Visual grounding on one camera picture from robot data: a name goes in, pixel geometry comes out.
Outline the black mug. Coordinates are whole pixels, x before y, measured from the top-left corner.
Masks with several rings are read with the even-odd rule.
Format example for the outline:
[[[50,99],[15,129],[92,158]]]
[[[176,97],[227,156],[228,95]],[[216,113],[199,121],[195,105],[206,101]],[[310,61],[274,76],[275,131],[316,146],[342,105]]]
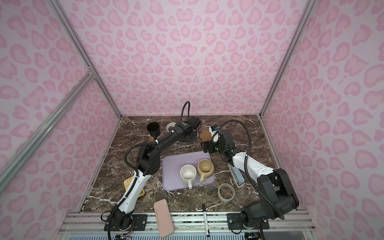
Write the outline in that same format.
[[[156,139],[158,136],[161,135],[161,129],[160,124],[157,122],[151,122],[147,125],[147,131],[150,136],[152,136],[154,139]]]

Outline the cork paw-shaped coaster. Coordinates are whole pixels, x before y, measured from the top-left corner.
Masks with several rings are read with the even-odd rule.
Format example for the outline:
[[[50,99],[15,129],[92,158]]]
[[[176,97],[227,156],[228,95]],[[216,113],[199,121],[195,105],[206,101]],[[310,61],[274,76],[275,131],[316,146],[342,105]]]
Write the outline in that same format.
[[[209,130],[204,130],[199,134],[199,138],[201,139],[201,142],[209,142],[212,140],[212,133]]]

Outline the light blue mug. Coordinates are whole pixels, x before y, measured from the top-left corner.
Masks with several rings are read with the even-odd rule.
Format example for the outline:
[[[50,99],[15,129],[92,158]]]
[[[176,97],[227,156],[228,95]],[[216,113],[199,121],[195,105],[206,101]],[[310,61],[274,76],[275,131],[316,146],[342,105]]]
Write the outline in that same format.
[[[166,125],[167,132],[170,132],[171,130],[173,130],[175,126],[176,126],[175,122],[171,122],[171,123],[167,124]]]

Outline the woven rattan coaster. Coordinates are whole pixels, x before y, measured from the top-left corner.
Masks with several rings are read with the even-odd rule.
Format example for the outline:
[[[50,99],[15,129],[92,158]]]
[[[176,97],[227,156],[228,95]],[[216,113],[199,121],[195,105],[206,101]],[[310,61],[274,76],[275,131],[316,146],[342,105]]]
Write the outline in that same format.
[[[153,141],[160,141],[160,139],[163,137],[163,135],[160,135],[158,136],[156,139],[154,139],[152,136],[149,136],[149,140],[150,142],[153,142]]]

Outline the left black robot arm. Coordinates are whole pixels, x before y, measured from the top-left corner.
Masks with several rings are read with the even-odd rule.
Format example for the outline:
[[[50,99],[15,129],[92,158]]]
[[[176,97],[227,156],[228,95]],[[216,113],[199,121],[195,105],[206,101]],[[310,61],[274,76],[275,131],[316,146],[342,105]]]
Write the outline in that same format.
[[[181,121],[163,136],[160,124],[152,122],[147,125],[147,131],[154,139],[148,143],[137,144],[124,155],[124,163],[135,171],[133,181],[128,186],[119,202],[112,208],[108,216],[104,231],[126,231],[133,228],[132,214],[139,194],[145,184],[161,167],[161,154],[173,144],[191,137],[197,132],[201,120],[191,117],[188,121]]]

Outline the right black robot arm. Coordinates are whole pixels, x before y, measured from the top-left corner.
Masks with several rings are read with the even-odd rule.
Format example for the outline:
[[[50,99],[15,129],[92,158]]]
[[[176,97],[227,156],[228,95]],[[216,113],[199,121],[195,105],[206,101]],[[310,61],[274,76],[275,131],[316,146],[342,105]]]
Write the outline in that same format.
[[[269,219],[283,220],[285,214],[299,207],[300,203],[285,170],[272,169],[250,156],[252,140],[249,134],[247,137],[249,148],[243,151],[236,147],[229,130],[203,131],[200,135],[205,153],[219,153],[226,163],[244,172],[256,189],[259,201],[243,207],[240,216],[245,227],[260,228]]]

